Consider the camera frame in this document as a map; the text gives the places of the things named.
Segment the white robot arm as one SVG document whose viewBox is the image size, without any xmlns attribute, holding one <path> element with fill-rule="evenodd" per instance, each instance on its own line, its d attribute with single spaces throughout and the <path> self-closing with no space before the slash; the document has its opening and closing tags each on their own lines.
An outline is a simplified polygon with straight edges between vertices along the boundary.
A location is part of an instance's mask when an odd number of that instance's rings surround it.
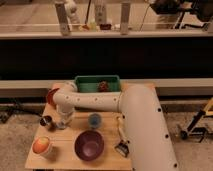
<svg viewBox="0 0 213 171">
<path fill-rule="evenodd" d="M 74 87 L 64 84 L 53 95 L 60 114 L 70 114 L 74 107 L 122 113 L 134 171 L 179 171 L 155 90 L 132 84 L 122 92 L 79 93 Z"/>
</svg>

